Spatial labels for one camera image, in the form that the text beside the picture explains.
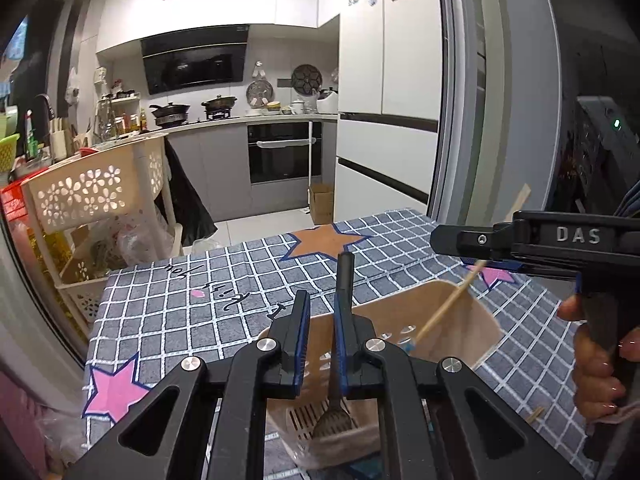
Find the person right hand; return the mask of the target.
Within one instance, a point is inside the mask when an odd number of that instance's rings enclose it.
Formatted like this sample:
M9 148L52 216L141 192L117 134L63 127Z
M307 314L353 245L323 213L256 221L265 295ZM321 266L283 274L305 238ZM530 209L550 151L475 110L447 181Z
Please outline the person right hand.
M573 295L561 302L558 317L567 322L582 321L585 318L582 298ZM625 360L639 363L639 326L620 341L618 350ZM591 339L586 323L574 335L574 355L572 378L578 412L588 422L614 414L618 410L614 401L626 394L626 388L614 376L608 352Z

